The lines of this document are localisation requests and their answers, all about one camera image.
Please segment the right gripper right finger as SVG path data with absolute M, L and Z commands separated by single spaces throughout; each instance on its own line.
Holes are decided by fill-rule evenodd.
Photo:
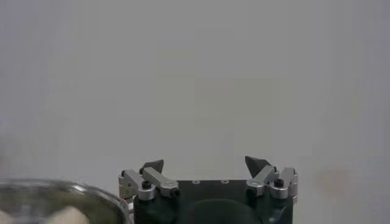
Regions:
M 246 180 L 246 187 L 256 197 L 262 197 L 266 191 L 271 198 L 286 200 L 298 198 L 298 173 L 293 167 L 284 167 L 281 171 L 266 159 L 245 156 L 246 166 L 251 179 Z

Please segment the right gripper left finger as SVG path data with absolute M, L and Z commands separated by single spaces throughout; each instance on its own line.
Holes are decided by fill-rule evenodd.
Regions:
M 162 174 L 164 160 L 146 162 L 138 171 L 123 170 L 118 177 L 119 197 L 130 201 L 138 198 L 151 201 L 160 195 L 166 198 L 180 196 L 179 182 Z

